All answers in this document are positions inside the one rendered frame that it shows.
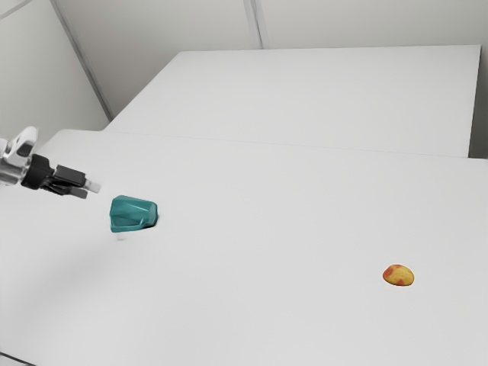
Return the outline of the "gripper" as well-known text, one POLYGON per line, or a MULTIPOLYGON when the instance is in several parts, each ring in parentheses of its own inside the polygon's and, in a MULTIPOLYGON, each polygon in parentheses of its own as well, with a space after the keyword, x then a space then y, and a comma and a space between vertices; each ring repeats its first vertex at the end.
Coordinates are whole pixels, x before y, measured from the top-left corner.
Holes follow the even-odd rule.
POLYGON ((90 181, 84 172, 58 165, 56 170, 50 166, 47 157, 38 154, 31 156, 30 166, 24 176, 21 186, 31 190, 45 190, 59 196, 73 196, 86 199, 88 191, 98 193, 99 183, 90 181))

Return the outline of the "teal faceted mug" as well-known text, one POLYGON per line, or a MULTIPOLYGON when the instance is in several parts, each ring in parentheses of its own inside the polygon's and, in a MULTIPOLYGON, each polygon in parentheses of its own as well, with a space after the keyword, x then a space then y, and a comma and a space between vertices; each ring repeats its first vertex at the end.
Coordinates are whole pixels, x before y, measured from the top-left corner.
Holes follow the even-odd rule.
POLYGON ((156 203, 119 195, 111 202, 110 229, 112 233, 143 230, 155 226, 158 217, 156 203))

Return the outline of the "yellow red fruit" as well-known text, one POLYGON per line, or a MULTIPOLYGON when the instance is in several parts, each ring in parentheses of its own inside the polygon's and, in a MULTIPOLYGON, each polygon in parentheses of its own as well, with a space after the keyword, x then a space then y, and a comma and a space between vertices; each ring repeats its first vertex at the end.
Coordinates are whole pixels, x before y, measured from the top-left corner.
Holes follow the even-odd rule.
POLYGON ((415 275, 408 267, 398 264, 388 266, 382 277, 388 284, 400 287, 410 286, 415 280, 415 275))

